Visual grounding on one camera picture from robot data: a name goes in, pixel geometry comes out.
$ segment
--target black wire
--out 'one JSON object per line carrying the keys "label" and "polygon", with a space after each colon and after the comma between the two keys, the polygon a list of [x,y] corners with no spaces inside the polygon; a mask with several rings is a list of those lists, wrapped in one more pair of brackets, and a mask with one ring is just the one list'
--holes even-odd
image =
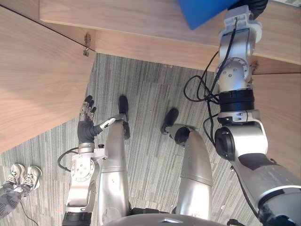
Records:
{"label": "black wire", "polygon": [[234,36],[235,36],[235,32],[236,32],[236,25],[237,25],[237,18],[236,18],[236,21],[235,21],[235,25],[234,25],[234,29],[233,29],[233,32],[231,34],[231,38],[230,38],[230,42],[229,42],[229,46],[228,46],[228,49],[227,49],[227,53],[226,53],[226,56],[220,66],[220,69],[218,70],[218,72],[216,73],[216,77],[214,78],[214,81],[213,81],[213,84],[212,84],[212,87],[211,87],[211,90],[210,90],[210,93],[213,92],[213,89],[218,81],[218,79],[220,78],[220,75],[222,73],[222,70],[225,66],[225,63],[226,61],[228,60],[228,56],[229,56],[229,53],[230,53],[230,50],[231,50],[231,47],[232,47],[232,43],[233,43],[233,40],[234,40]]}
{"label": "black wire", "polygon": [[207,132],[207,130],[206,130],[206,122],[207,122],[208,120],[210,120],[210,117],[207,118],[207,119],[205,119],[205,121],[203,122],[203,129],[204,129],[204,132],[205,132],[206,136],[207,136],[208,139],[210,140],[210,142],[215,146],[215,142],[214,142],[213,137],[210,137],[209,134],[208,134],[208,132]]}
{"label": "black wire", "polygon": [[22,206],[22,209],[23,209],[23,212],[24,212],[25,216],[26,216],[29,220],[31,220],[32,222],[34,222],[37,226],[39,226],[39,224],[38,224],[35,220],[33,220],[33,219],[31,219],[29,216],[27,216],[27,214],[26,214],[26,212],[25,212],[25,210],[24,210],[24,206],[23,206],[22,202],[20,202],[20,204],[21,204],[21,206]]}
{"label": "black wire", "polygon": [[[192,76],[191,78],[188,79],[188,81],[186,82],[185,86],[184,86],[184,96],[189,100],[189,101],[192,101],[192,102],[202,102],[202,101],[206,101],[207,102],[207,108],[208,108],[208,114],[209,114],[209,118],[207,118],[204,122],[203,122],[203,129],[205,131],[205,134],[206,136],[208,137],[208,139],[211,141],[211,143],[213,144],[213,146],[215,147],[215,142],[214,142],[214,137],[213,137],[213,127],[214,127],[214,122],[213,122],[213,118],[216,117],[218,114],[215,114],[215,115],[212,115],[212,112],[211,112],[211,107],[210,107],[210,103],[214,103],[216,105],[219,104],[219,99],[217,98],[218,94],[213,94],[213,90],[215,88],[215,85],[222,73],[222,70],[228,60],[228,57],[229,57],[229,53],[230,53],[230,50],[231,50],[231,47],[232,47],[232,44],[233,44],[233,40],[234,40],[234,36],[235,36],[235,32],[236,32],[236,27],[237,27],[237,18],[236,18],[236,21],[235,21],[235,25],[234,25],[234,29],[233,29],[233,32],[231,34],[231,38],[230,38],[230,42],[229,42],[229,46],[228,46],[228,49],[227,49],[227,53],[226,53],[226,56],[218,70],[218,72],[216,73],[216,76],[214,78],[214,81],[212,83],[212,86],[211,86],[211,89],[208,88],[208,86],[206,85],[207,83],[207,70],[210,66],[210,64],[212,63],[212,61],[214,60],[214,58],[216,57],[216,55],[218,54],[218,52],[216,52],[214,54],[214,56],[211,58],[209,64],[207,65],[206,69],[204,70],[203,74],[202,74],[202,77],[200,77],[199,75],[194,75]],[[192,81],[194,78],[198,78],[200,80],[199,84],[198,84],[198,88],[197,88],[197,99],[191,99],[187,96],[186,94],[186,89],[187,89],[187,86],[188,84],[190,83],[190,81]],[[199,96],[199,90],[200,90],[200,87],[201,85],[204,86],[204,98],[200,98]],[[210,120],[210,134],[208,134],[207,130],[206,130],[206,122]]]}
{"label": "black wire", "polygon": [[60,157],[58,157],[57,159],[57,165],[59,168],[65,170],[65,171],[68,171],[68,172],[71,172],[70,169],[68,169],[67,167],[64,167],[61,165],[61,160],[62,158],[66,155],[66,154],[69,154],[69,153],[73,153],[73,154],[78,154],[77,152],[74,152],[73,150],[76,150],[78,149],[78,147],[74,147],[74,148],[71,148],[70,150],[66,151],[65,153],[63,153]]}
{"label": "black wire", "polygon": [[[218,54],[218,51],[217,51],[217,52],[214,54],[214,56],[211,58],[209,64],[207,65],[206,69],[204,70],[204,72],[203,72],[203,74],[202,74],[202,77],[199,76],[199,75],[194,75],[194,76],[192,76],[191,78],[189,78],[188,81],[186,82],[186,84],[185,84],[185,86],[184,86],[184,91],[183,91],[183,92],[184,92],[184,96],[185,96],[189,101],[192,101],[192,102],[202,102],[202,101],[208,100],[208,99],[211,97],[211,96],[210,96],[210,97],[205,97],[205,98],[201,99],[201,98],[199,97],[198,93],[199,93],[199,89],[200,89],[200,87],[201,87],[202,84],[204,85],[205,91],[210,92],[210,89],[207,87],[206,83],[204,82],[204,76],[207,74],[207,70],[208,70],[210,64],[212,63],[212,61],[214,60],[214,58],[216,57],[217,54]],[[187,96],[187,94],[186,94],[187,86],[188,86],[188,84],[190,83],[190,81],[193,80],[194,78],[198,78],[198,79],[200,80],[200,82],[199,82],[199,84],[198,84],[198,89],[197,89],[197,100],[194,100],[194,99],[189,98],[189,97]]]}

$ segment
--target robot finger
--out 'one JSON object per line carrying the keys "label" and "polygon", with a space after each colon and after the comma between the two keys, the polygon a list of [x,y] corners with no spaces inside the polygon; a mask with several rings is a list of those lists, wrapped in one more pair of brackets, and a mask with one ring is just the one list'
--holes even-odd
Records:
{"label": "robot finger", "polygon": [[89,117],[90,117],[91,120],[93,120],[93,118],[94,118],[95,111],[96,111],[96,107],[93,107],[90,114],[89,114]]}
{"label": "robot finger", "polygon": [[89,106],[90,106],[91,102],[92,102],[91,105],[93,105],[93,103],[94,103],[94,101],[92,99],[93,99],[93,97],[91,95],[89,95],[85,98],[85,100],[80,108],[80,113],[79,113],[80,121],[84,121],[87,117],[87,113],[90,112],[91,107],[89,109]]}

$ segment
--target floor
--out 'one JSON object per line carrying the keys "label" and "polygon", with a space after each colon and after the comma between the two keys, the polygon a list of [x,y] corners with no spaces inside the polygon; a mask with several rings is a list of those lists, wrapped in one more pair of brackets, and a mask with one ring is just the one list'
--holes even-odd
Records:
{"label": "floor", "polygon": [[298,7],[301,6],[301,0],[274,0],[274,1],[282,2],[285,4],[294,5]]}
{"label": "floor", "polygon": [[[125,151],[130,202],[133,207],[171,212],[177,202],[184,149],[168,136],[161,135],[159,128],[166,112],[177,107],[180,114],[176,122],[196,127],[210,155],[214,179],[212,220],[226,224],[229,218],[236,218],[245,225],[258,226],[260,223],[247,205],[230,164],[216,154],[204,134],[202,122],[208,117],[206,104],[189,102],[182,93],[186,80],[201,73],[188,68],[98,54],[87,88],[87,94],[93,95],[98,108],[95,122],[116,114],[119,95],[127,96],[131,138],[125,141]],[[189,88],[192,94],[196,84]],[[218,108],[212,107],[212,111],[217,113]],[[23,200],[28,215],[40,226],[61,225],[70,174],[58,168],[56,160],[63,152],[78,145],[77,122],[78,119],[72,119],[0,155],[3,168],[0,170],[0,182],[5,180],[14,162],[41,167],[40,188]],[[104,143],[106,136],[107,132],[102,133],[95,143]],[[70,163],[71,157],[67,156],[63,164],[69,167]],[[0,225],[34,224],[18,206],[0,221]],[[92,226],[97,225],[94,214]]]}

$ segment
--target black joint cover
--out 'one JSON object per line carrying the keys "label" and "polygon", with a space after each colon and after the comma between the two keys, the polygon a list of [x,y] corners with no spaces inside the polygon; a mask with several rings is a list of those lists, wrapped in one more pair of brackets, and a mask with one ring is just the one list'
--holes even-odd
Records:
{"label": "black joint cover", "polygon": [[241,164],[251,170],[256,170],[261,166],[278,165],[277,163],[270,161],[267,156],[262,153],[243,154],[239,156],[238,159]]}
{"label": "black joint cover", "polygon": [[232,90],[219,94],[221,112],[245,111],[254,109],[252,89]]}
{"label": "black joint cover", "polygon": [[90,226],[92,213],[66,212],[62,226]]}
{"label": "black joint cover", "polygon": [[235,143],[231,131],[227,127],[221,127],[215,132],[215,149],[223,159],[234,161]]}
{"label": "black joint cover", "polygon": [[146,213],[168,213],[168,212],[163,212],[163,211],[159,211],[159,210],[156,210],[156,209],[150,209],[150,208],[145,208],[145,209],[133,208],[132,209],[132,215],[146,214]]}
{"label": "black joint cover", "polygon": [[190,134],[190,130],[187,127],[179,128],[174,136],[175,143],[177,145],[184,144],[186,142],[186,140],[188,139],[189,134]]}

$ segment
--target wood grain surface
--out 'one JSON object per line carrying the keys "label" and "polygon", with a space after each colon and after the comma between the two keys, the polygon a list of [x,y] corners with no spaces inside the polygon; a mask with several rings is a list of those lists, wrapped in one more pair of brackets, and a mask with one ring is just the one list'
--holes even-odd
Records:
{"label": "wood grain surface", "polygon": [[[190,30],[177,0],[40,0],[45,22],[115,30],[218,47],[224,12]],[[263,37],[255,55],[301,64],[300,9],[270,2],[258,17]]]}
{"label": "wood grain surface", "polygon": [[0,7],[0,152],[79,111],[95,52]]}
{"label": "wood grain surface", "polygon": [[255,106],[261,112],[268,157],[301,178],[301,74],[254,75]]}
{"label": "wood grain surface", "polygon": [[[192,42],[99,30],[96,31],[95,36],[95,51],[119,57],[204,70],[218,48]],[[261,56],[253,56],[251,61],[258,62],[258,69],[254,74],[301,73],[301,65],[297,64]],[[208,70],[214,72],[217,64],[218,56]]]}
{"label": "wood grain surface", "polygon": [[5,6],[10,10],[15,11],[27,18],[30,18],[38,22],[39,24],[42,24],[82,45],[85,45],[84,37],[86,33],[89,33],[91,35],[90,48],[94,49],[95,30],[83,27],[45,23],[39,19],[39,2],[39,0],[0,0],[0,5]]}

